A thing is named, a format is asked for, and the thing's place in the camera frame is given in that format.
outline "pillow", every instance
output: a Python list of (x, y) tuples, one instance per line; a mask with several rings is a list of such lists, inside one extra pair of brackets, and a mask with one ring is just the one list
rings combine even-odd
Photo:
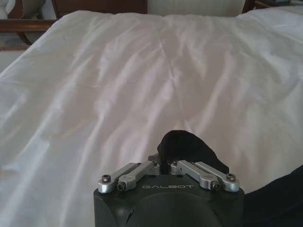
[(8, 4), (9, 0), (0, 0), (0, 7), (5, 7)]
[(0, 20), (6, 20), (8, 15), (5, 11), (5, 7), (0, 7)]
[(16, 0), (8, 0), (8, 3), (5, 8), (7, 14), (9, 14), (11, 12), (11, 10), (14, 8), (15, 3), (16, 3)]

